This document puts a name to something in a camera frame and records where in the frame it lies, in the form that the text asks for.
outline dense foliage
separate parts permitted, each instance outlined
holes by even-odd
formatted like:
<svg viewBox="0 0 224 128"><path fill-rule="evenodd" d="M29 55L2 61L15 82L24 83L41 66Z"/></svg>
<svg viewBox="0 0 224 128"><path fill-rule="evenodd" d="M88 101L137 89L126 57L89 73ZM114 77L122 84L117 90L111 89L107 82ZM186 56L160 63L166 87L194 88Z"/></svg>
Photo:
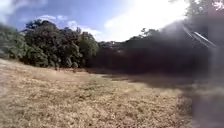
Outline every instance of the dense foliage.
<svg viewBox="0 0 224 128"><path fill-rule="evenodd" d="M206 1L190 0L189 17L181 21L204 36L208 33ZM23 32L0 26L1 57L38 67L109 68L135 73L195 73L208 69L209 49L192 40L179 23L124 42L97 42L80 28L59 29L49 21L27 23Z"/></svg>

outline dry grass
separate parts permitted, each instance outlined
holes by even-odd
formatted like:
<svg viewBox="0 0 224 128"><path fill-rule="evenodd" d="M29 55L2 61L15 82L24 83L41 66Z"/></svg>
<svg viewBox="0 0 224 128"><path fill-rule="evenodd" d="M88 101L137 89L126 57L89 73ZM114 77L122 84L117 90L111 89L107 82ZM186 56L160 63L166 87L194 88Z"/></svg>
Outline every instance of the dry grass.
<svg viewBox="0 0 224 128"><path fill-rule="evenodd" d="M182 90L0 60L1 128L188 128Z"/></svg>

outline cloud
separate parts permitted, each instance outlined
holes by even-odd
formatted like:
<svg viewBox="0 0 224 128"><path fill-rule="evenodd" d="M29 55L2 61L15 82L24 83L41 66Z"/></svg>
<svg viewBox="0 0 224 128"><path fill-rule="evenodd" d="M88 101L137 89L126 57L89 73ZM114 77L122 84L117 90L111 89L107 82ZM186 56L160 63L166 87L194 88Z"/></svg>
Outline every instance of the cloud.
<svg viewBox="0 0 224 128"><path fill-rule="evenodd" d="M67 20L68 18L66 16L58 15L57 19L64 21L64 20Z"/></svg>
<svg viewBox="0 0 224 128"><path fill-rule="evenodd" d="M106 40L123 41L138 35L142 28L159 29L183 18L187 4L169 0L127 0L127 11L109 19L105 24Z"/></svg>
<svg viewBox="0 0 224 128"><path fill-rule="evenodd" d="M42 15L37 17L37 19L41 19L41 20L56 20L55 16L51 16L51 15Z"/></svg>
<svg viewBox="0 0 224 128"><path fill-rule="evenodd" d="M11 15L23 7L43 7L48 0L0 0L0 22L7 23Z"/></svg>
<svg viewBox="0 0 224 128"><path fill-rule="evenodd" d="M91 33L97 40L99 39L99 36L102 34L98 30L91 29L87 26L79 25L76 21L68 21L67 23L68 27L71 28L72 30L76 30L77 27L81 28L82 31L89 32Z"/></svg>
<svg viewBox="0 0 224 128"><path fill-rule="evenodd" d="M0 22L7 23L8 18L19 8L28 5L28 0L1 0L0 1Z"/></svg>
<svg viewBox="0 0 224 128"><path fill-rule="evenodd" d="M62 15L52 16L52 15L45 14L45 15L37 17L37 19L49 20L49 21L66 21L67 17Z"/></svg>

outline hill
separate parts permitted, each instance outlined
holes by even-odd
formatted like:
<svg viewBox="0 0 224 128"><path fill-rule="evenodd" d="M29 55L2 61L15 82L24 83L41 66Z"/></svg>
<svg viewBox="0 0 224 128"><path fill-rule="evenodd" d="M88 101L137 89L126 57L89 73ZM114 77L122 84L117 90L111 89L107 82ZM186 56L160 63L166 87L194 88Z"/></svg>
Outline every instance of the hill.
<svg viewBox="0 0 224 128"><path fill-rule="evenodd" d="M6 60L0 70L0 127L191 127L191 99L183 96L188 86L175 86L182 79L115 78Z"/></svg>

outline field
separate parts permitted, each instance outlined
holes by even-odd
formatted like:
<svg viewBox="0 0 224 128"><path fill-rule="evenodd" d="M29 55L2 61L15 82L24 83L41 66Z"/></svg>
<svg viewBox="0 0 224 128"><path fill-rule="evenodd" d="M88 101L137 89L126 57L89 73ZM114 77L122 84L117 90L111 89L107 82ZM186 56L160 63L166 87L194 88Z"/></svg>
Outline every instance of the field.
<svg viewBox="0 0 224 128"><path fill-rule="evenodd" d="M1 128L190 128L192 80L0 60Z"/></svg>

